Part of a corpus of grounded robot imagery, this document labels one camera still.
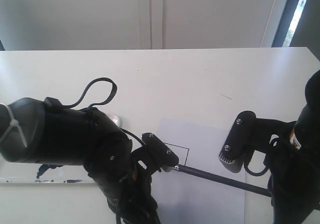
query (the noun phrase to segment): white zip tie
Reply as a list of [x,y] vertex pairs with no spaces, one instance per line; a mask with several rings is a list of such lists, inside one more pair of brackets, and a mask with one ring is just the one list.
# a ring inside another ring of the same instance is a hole
[[19,125],[19,121],[18,121],[17,119],[15,119],[15,116],[14,116],[11,108],[10,108],[8,105],[3,104],[3,103],[0,103],[0,105],[6,107],[8,113],[9,113],[9,116],[10,116],[10,118],[11,118],[11,121],[10,121],[10,124],[9,124],[8,128],[5,130],[5,132],[3,133],[2,137],[0,137],[0,145],[1,145],[1,143],[6,139],[7,135],[8,135],[9,132],[12,130],[12,128],[15,127],[15,128],[17,128],[18,131],[19,131],[19,134],[20,134],[21,140],[22,140],[22,142],[23,142],[23,145],[24,145],[25,147],[27,147],[27,140],[26,140],[26,137],[25,137],[25,135],[24,135],[24,132],[22,131],[21,126]]

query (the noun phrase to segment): white table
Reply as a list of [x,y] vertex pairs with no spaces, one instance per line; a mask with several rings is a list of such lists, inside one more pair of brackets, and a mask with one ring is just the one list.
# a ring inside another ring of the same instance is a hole
[[[72,104],[89,81],[109,77],[118,92],[100,109],[123,117],[123,126],[137,135],[155,132],[162,117],[229,129],[244,110],[260,118],[296,120],[306,104],[305,84],[319,68],[306,48],[7,51],[0,52],[0,100],[50,96]],[[109,91],[107,84],[94,85],[80,107],[101,101]],[[261,168],[262,156],[252,164]],[[266,187],[268,178],[247,176],[247,182]],[[104,196],[91,184],[1,185],[0,216],[6,224],[115,223]],[[310,215],[317,217],[316,211]],[[247,193],[245,223],[272,222],[270,199]]]

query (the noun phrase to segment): white wall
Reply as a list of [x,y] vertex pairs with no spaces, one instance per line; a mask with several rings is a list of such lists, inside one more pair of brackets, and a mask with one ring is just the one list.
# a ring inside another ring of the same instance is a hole
[[286,0],[163,0],[163,47],[270,47],[285,3]]
[[0,40],[6,50],[147,49],[149,0],[0,0]]

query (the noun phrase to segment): black rod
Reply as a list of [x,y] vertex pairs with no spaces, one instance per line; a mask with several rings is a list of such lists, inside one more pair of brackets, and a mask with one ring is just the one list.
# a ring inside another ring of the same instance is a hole
[[[235,188],[239,188],[248,192],[252,192],[252,193],[256,193],[256,194],[260,194],[266,197],[271,197],[271,193],[262,187],[259,186],[255,186],[255,185],[251,185],[248,183],[244,183],[238,180],[233,180],[227,177],[223,177],[220,175],[216,175],[216,174],[212,174],[210,172],[206,172],[203,170],[199,170],[199,169],[195,169],[192,168],[190,166],[186,166],[186,165],[177,165],[174,170],[181,172],[181,173],[186,173],[192,176],[196,176],[199,178],[203,178],[203,179],[207,179],[216,183],[221,183],[221,184],[225,184],[231,187],[235,187]],[[315,210],[320,211],[320,204],[318,204],[318,206],[315,207]]]

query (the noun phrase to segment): sheet of paper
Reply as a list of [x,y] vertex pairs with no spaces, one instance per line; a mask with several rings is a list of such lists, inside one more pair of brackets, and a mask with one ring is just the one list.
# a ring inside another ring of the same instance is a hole
[[[229,130],[163,118],[156,135],[180,158],[180,164],[245,181],[245,172],[234,174],[223,167],[218,154]],[[152,195],[162,224],[243,224],[243,190],[182,172],[155,173]]]

